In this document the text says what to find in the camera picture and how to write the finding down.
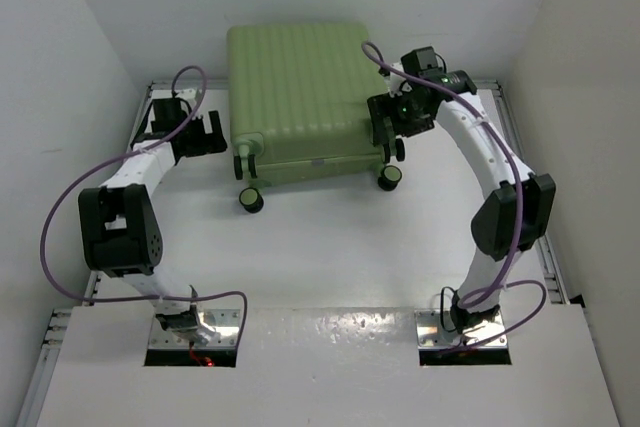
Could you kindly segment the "green suitcase with blue lining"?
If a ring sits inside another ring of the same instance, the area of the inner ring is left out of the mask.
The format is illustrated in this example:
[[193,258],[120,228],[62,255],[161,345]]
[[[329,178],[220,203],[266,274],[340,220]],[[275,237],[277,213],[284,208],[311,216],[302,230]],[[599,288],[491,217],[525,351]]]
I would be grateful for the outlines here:
[[361,45],[358,22],[239,25],[227,32],[228,102],[234,174],[247,183],[239,202],[264,206],[263,189],[374,172],[394,190],[391,159],[402,143],[376,144],[367,105],[387,86]]

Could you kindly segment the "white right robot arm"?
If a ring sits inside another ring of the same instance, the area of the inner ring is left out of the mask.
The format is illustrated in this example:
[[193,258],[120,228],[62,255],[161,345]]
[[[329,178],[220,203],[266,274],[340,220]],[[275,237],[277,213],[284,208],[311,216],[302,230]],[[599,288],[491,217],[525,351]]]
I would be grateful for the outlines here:
[[450,318],[456,334],[491,320],[518,256],[547,229],[556,193],[548,174],[537,174],[507,144],[481,105],[476,84],[463,70],[450,71],[431,47],[388,64],[370,41],[365,56],[385,77],[388,91],[368,99],[372,141],[384,158],[403,160],[404,139],[441,127],[454,141],[480,186],[483,203],[471,220],[475,253],[454,290]]

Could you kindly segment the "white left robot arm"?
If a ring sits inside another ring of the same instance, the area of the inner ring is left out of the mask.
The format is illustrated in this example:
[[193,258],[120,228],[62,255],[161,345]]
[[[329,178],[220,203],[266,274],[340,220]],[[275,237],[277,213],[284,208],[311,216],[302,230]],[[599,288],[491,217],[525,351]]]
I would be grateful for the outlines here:
[[152,146],[190,113],[191,104],[184,98],[152,101],[131,143],[140,153],[126,159],[100,186],[82,190],[78,207],[88,267],[148,297],[163,330],[204,345],[216,336],[216,328],[194,300],[195,288],[160,266],[164,244],[151,202],[162,178],[181,159],[227,149],[217,111],[207,113],[209,126],[196,116],[171,141]]

